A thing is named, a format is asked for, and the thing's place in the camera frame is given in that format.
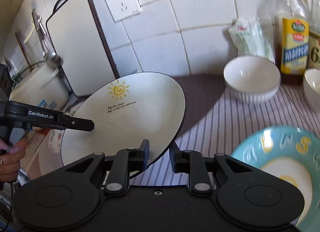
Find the left hand with painted nails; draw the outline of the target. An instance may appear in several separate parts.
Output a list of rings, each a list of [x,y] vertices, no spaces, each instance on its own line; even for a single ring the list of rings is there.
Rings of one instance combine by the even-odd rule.
[[[23,137],[9,153],[1,155],[1,182],[11,182],[17,178],[21,167],[20,160],[26,155],[27,144],[27,137]]]

